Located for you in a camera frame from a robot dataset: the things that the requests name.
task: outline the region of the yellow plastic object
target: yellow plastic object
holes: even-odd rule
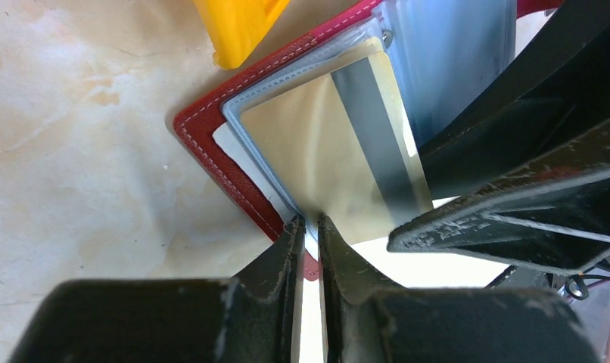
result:
[[[216,53],[226,70],[240,67],[269,32],[289,0],[194,0]]]

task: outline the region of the gray stripe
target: gray stripe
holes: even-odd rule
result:
[[[330,74],[392,219],[409,222],[421,210],[368,58]]]

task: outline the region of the red leather wallet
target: red leather wallet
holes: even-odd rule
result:
[[[225,117],[221,104],[231,96],[244,91],[277,69],[307,53],[319,43],[330,39],[340,31],[370,16],[370,11],[381,0],[362,0],[328,22],[294,40],[284,48],[262,59],[238,75],[224,82],[201,99],[176,115],[173,128],[183,144],[194,154],[216,183],[260,226],[276,240],[283,230],[283,221],[260,189],[251,181],[238,164],[213,140],[213,133]],[[562,0],[520,0],[520,15],[559,5]],[[318,262],[307,254],[305,278],[318,278]]]

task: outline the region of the beige marble table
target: beige marble table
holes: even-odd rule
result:
[[[292,0],[247,62],[354,0]],[[233,72],[191,0],[0,0],[0,361],[71,278],[228,276],[269,246],[170,131]]]

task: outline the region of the wire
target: wire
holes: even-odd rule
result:
[[[599,282],[606,282],[606,281],[610,281],[610,276],[603,276],[603,275],[575,275],[575,276],[571,276],[566,281],[566,283],[564,284],[565,292],[568,295],[570,295],[570,297],[572,297],[573,299],[585,300],[590,295],[588,287],[592,287],[593,285],[598,284],[599,282],[592,283],[590,286],[587,286],[586,283],[584,282],[584,280],[600,280]],[[579,294],[573,293],[571,291],[571,285],[573,283],[575,283],[577,285],[577,289],[579,290]]]

